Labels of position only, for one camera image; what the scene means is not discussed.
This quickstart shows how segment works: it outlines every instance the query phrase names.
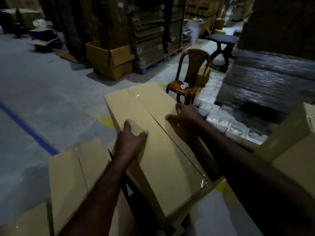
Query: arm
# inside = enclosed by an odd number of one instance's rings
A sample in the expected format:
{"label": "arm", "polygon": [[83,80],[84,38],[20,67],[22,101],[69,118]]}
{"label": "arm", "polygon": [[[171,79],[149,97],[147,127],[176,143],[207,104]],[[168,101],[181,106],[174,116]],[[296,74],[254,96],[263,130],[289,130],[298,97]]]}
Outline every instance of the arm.
{"label": "arm", "polygon": [[124,130],[117,136],[113,161],[59,236],[108,235],[120,193],[121,179],[133,158],[144,146],[147,136],[147,132],[134,136],[130,123],[125,122]]}
{"label": "arm", "polygon": [[299,184],[227,138],[193,105],[177,104],[176,109],[180,113],[166,119],[199,135],[263,234],[315,234],[315,200]]}

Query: black plastic table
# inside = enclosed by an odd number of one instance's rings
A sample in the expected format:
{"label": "black plastic table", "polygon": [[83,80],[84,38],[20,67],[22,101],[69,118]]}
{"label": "black plastic table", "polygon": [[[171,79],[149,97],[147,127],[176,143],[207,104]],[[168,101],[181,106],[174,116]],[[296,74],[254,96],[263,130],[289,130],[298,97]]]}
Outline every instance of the black plastic table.
{"label": "black plastic table", "polygon": [[[217,57],[219,54],[223,54],[225,64],[224,66],[229,65],[229,58],[232,55],[232,50],[234,45],[238,42],[239,37],[234,35],[222,35],[222,34],[213,34],[207,37],[208,40],[212,40],[217,43],[217,50],[214,51],[211,55],[211,61]],[[221,44],[226,44],[224,50],[221,49]]]}

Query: table top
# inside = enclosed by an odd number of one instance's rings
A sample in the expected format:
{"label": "table top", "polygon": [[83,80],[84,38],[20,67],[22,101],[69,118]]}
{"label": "table top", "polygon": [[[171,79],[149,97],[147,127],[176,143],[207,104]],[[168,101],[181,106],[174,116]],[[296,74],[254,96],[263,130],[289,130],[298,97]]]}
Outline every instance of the table top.
{"label": "table top", "polygon": [[236,44],[239,40],[239,37],[235,35],[223,35],[223,34],[213,34],[209,35],[207,39],[214,42],[219,42],[222,44]]}

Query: brown plastic chair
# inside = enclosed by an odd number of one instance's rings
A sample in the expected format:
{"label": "brown plastic chair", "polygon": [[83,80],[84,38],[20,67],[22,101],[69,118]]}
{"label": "brown plastic chair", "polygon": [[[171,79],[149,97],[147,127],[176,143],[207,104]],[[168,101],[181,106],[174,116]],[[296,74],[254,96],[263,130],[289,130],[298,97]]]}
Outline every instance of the brown plastic chair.
{"label": "brown plastic chair", "polygon": [[[179,74],[180,74],[181,66],[183,64],[183,59],[186,55],[188,55],[189,57],[189,64],[188,64],[188,71],[187,71],[184,82],[188,83],[189,87],[185,89],[181,89],[180,86],[183,84],[183,82],[179,80]],[[177,93],[177,97],[176,97],[177,102],[179,102],[180,96],[183,95],[185,97],[184,103],[186,105],[189,105],[190,103],[194,103],[196,93],[199,89],[199,86],[195,86],[195,81],[196,81],[199,69],[205,60],[207,61],[207,65],[206,65],[203,75],[205,75],[206,70],[209,67],[210,55],[206,51],[199,50],[199,49],[188,49],[185,52],[183,52],[179,60],[176,78],[173,82],[169,83],[169,85],[166,87],[166,93],[168,94],[169,91],[173,91]]]}

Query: concrete floor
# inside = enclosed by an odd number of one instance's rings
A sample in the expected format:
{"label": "concrete floor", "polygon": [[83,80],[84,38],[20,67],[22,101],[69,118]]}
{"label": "concrete floor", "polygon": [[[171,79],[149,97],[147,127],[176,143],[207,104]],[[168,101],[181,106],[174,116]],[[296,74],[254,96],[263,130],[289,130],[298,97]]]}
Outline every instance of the concrete floor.
{"label": "concrete floor", "polygon": [[[242,23],[226,30],[233,34]],[[116,139],[103,96],[145,82],[165,87],[176,75],[180,56],[149,71],[130,74],[119,82],[97,79],[91,68],[53,53],[37,53],[28,38],[0,34],[0,104],[58,152],[100,138]],[[216,44],[199,40],[196,47],[215,51]],[[223,60],[218,56],[215,61]],[[184,60],[180,78],[188,67]],[[0,110],[0,225],[44,202],[50,196],[49,154]],[[195,207],[195,224],[186,235],[261,235],[240,209],[213,191]]]}

